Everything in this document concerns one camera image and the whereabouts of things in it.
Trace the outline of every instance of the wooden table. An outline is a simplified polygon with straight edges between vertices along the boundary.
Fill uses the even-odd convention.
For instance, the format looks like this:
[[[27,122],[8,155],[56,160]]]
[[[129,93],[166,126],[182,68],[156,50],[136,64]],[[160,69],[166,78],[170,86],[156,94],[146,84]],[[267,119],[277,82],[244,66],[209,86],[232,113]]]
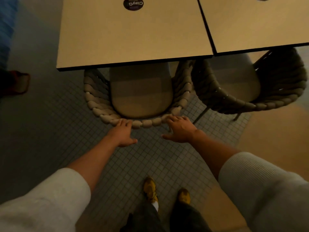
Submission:
[[[57,69],[76,70],[213,54],[197,0],[64,0]]]
[[[309,0],[200,0],[215,55],[309,44]]]

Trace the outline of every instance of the tabletop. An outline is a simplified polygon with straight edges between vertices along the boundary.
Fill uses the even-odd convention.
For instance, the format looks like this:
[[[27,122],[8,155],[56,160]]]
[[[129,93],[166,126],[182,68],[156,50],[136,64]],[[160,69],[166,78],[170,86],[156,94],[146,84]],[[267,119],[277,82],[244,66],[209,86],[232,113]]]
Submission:
[[[200,0],[216,52],[309,44],[309,0]]]
[[[197,0],[64,0],[60,71],[212,54]]]

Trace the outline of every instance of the white sock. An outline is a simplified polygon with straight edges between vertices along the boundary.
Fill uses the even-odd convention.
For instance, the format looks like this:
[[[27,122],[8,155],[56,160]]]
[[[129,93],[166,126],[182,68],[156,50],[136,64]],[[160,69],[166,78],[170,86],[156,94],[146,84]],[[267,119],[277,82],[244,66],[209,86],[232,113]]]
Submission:
[[[156,209],[156,211],[159,211],[159,204],[157,201],[155,201],[154,203],[152,203],[152,205],[154,206],[154,208]]]

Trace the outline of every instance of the round sticker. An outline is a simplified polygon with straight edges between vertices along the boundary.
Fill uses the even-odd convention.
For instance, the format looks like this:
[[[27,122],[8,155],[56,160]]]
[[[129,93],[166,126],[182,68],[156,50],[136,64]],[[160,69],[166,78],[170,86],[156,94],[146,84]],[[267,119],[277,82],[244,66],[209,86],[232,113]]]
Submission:
[[[123,6],[127,10],[139,10],[144,6],[143,0],[124,0]]]

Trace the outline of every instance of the sleeve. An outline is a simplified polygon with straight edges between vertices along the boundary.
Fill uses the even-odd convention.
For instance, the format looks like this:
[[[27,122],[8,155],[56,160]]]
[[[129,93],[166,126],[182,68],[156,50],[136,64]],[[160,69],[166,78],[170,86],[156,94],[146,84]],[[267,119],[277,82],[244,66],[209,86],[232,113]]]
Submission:
[[[0,227],[5,231],[74,231],[90,198],[83,177],[63,168],[26,195],[2,204]]]
[[[255,231],[309,231],[309,183],[247,152],[222,166],[219,184]]]

